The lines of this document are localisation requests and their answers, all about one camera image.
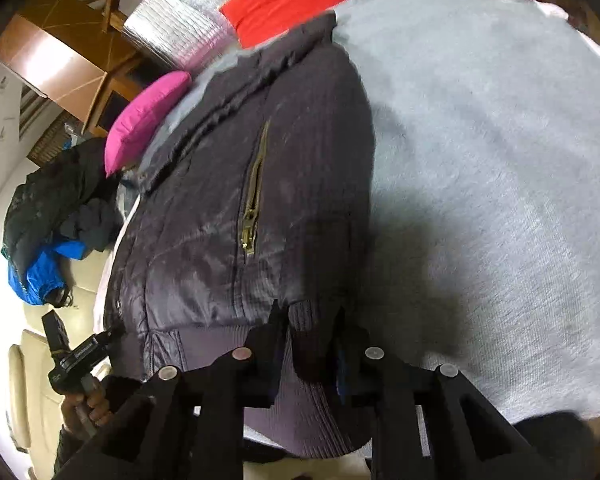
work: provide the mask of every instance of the pink pillow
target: pink pillow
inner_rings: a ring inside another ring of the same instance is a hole
[[[189,88],[189,72],[170,72],[145,88],[113,123],[104,148],[107,176],[138,160],[158,125]]]

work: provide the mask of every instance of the beige cushion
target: beige cushion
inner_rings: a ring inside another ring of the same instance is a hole
[[[24,330],[20,341],[26,385],[27,420],[30,446],[27,448],[38,480],[53,476],[58,434],[62,427],[62,396],[49,384],[48,374],[54,367],[46,339]]]
[[[93,334],[93,304],[96,295],[77,286],[72,288],[71,294],[73,295],[71,306],[56,308],[56,314],[64,322],[71,348],[75,348]],[[24,303],[23,308],[27,325],[36,332],[45,333],[42,316],[54,308],[49,304],[40,306],[27,303]]]
[[[24,357],[20,346],[9,348],[9,394],[11,431],[19,447],[31,445],[29,421],[27,420],[27,385],[25,383]]]
[[[108,250],[101,253],[91,251],[83,260],[62,258],[60,267],[67,285],[79,286],[95,294],[98,291],[102,269],[109,252]]]

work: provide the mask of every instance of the light blue blanket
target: light blue blanket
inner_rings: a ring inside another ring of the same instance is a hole
[[[600,57],[528,1],[336,15],[376,133],[361,322],[407,362],[456,364],[511,422],[599,415]]]

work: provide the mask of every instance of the black puffer jacket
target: black puffer jacket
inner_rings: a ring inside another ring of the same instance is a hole
[[[127,330],[113,369],[135,377],[206,366],[240,346],[274,299],[288,304],[280,393],[245,423],[313,457],[369,438],[361,413],[308,383],[320,378],[334,316],[353,305],[374,150],[334,25],[323,15],[212,79],[142,181],[106,303],[107,323],[120,317]]]
[[[4,218],[2,254],[20,281],[52,232],[105,179],[105,139],[90,139],[56,155],[16,188]]]

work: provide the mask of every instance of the zipper pull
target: zipper pull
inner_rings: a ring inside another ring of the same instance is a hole
[[[242,249],[247,256],[255,253],[256,241],[256,215],[254,211],[248,211],[242,221]]]

